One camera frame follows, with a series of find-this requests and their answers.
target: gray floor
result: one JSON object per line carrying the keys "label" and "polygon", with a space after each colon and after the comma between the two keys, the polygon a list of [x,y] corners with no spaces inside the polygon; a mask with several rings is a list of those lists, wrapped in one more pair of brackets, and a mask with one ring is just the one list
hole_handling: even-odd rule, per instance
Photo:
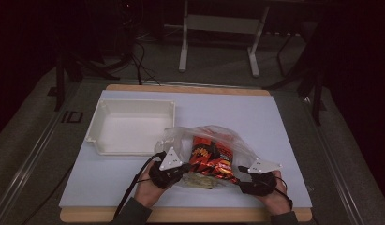
{"label": "gray floor", "polygon": [[[201,36],[198,32],[191,34],[185,73],[178,72],[181,50],[179,31],[169,28],[169,35],[162,42],[155,41],[149,35],[139,38],[145,49],[142,65],[146,69],[141,70],[142,78],[145,80],[155,76],[155,81],[145,84],[260,88],[282,79],[275,55],[283,38],[267,35],[261,39],[257,52],[261,76],[253,78],[245,49],[250,43],[248,39],[215,39],[209,43],[202,41]],[[303,47],[304,42],[299,37],[291,41],[283,54],[286,68],[297,60]],[[135,47],[135,54],[139,58],[142,56],[141,47]],[[60,112],[53,111],[55,98],[47,96],[49,88],[55,86],[55,69],[46,74],[0,134],[0,201],[7,196],[7,187],[29,153],[36,152],[37,148],[42,150],[29,179],[22,182],[22,191],[13,196],[14,202],[8,206],[3,224],[22,224],[50,194],[77,156],[89,121],[84,119],[80,124],[67,124],[55,119],[61,118],[65,110],[89,112],[85,118],[91,118],[99,90],[113,83],[85,72],[82,83],[67,82],[70,97]],[[134,65],[114,71],[113,75],[122,78],[118,83],[136,83]],[[287,133],[318,221],[306,224],[385,225],[385,200],[348,126],[334,105],[331,93],[327,89],[323,91],[326,111],[320,112],[322,126],[316,127],[312,126],[309,117],[309,105],[296,97],[297,86],[298,82],[291,83],[273,92],[273,95],[276,101],[281,102],[279,111],[284,123],[292,125],[287,127]],[[73,132],[72,138],[66,139],[69,131]],[[59,218],[58,202],[65,184],[55,191],[29,224],[64,224]]]}

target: white plastic container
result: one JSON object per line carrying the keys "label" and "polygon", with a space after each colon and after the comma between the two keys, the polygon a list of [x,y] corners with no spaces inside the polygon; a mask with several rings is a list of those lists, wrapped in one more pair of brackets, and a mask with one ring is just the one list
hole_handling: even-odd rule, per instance
{"label": "white plastic container", "polygon": [[101,99],[85,140],[100,155],[152,156],[174,113],[172,100]]}

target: white metal leg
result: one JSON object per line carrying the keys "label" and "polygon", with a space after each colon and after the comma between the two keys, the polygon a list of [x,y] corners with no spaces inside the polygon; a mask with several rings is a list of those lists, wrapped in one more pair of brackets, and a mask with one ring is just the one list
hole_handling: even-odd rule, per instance
{"label": "white metal leg", "polygon": [[186,60],[188,57],[188,1],[184,1],[184,25],[183,25],[183,46],[181,47],[180,66],[178,70],[180,72],[186,71]]}
{"label": "white metal leg", "polygon": [[259,76],[259,64],[257,63],[257,58],[256,58],[256,49],[257,46],[259,45],[259,39],[261,38],[262,35],[262,30],[264,28],[265,20],[268,15],[269,7],[266,7],[264,9],[264,12],[261,17],[261,22],[259,22],[257,26],[257,32],[256,36],[254,38],[254,43],[253,46],[247,48],[247,53],[248,53],[248,59],[250,61],[250,67],[251,67],[251,73],[253,77],[258,77]]}
{"label": "white metal leg", "polygon": [[184,1],[184,24],[183,24],[183,46],[181,48],[180,72],[186,71],[186,60],[188,56],[188,29],[210,30],[219,32],[234,32],[242,34],[254,34],[254,43],[247,48],[250,61],[251,72],[253,77],[259,76],[259,66],[256,58],[256,49],[259,44],[259,38],[262,35],[263,26],[268,15],[269,7],[264,9],[261,20],[240,19],[240,18],[220,18],[201,15],[188,14],[188,0]]}

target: snack package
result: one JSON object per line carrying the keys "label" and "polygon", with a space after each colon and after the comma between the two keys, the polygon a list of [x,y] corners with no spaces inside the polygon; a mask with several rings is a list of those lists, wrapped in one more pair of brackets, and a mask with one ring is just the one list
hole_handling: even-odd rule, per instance
{"label": "snack package", "polygon": [[190,171],[237,183],[232,171],[233,151],[210,138],[194,137]]}
{"label": "snack package", "polygon": [[155,151],[171,147],[183,163],[191,164],[184,180],[194,188],[218,188],[250,179],[238,166],[249,168],[258,158],[236,132],[214,125],[166,129]]}

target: table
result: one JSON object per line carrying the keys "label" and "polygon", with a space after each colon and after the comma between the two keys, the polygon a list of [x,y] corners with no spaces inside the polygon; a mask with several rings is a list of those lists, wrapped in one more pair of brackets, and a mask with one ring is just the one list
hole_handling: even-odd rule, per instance
{"label": "table", "polygon": [[[163,87],[163,86],[129,86],[110,85],[107,90],[112,91],[140,91],[140,92],[172,92],[172,93],[197,93],[233,96],[269,96],[267,91],[246,89],[223,88],[197,88],[197,87]],[[60,218],[65,222],[105,222],[112,219],[115,207],[63,207]],[[310,220],[312,213],[310,207],[294,208],[300,221]],[[149,222],[257,222],[269,219],[263,208],[239,207],[154,207],[154,212]]]}
{"label": "table", "polygon": [[262,34],[263,25],[268,15],[269,7],[265,7],[261,13],[261,19],[228,18],[216,16],[204,16],[188,13],[188,0],[184,1],[183,45],[181,48],[179,71],[186,71],[188,55],[187,32],[188,29],[232,32],[255,35],[253,45],[247,48],[251,72],[254,77],[259,76],[259,66],[256,59],[256,49]]}

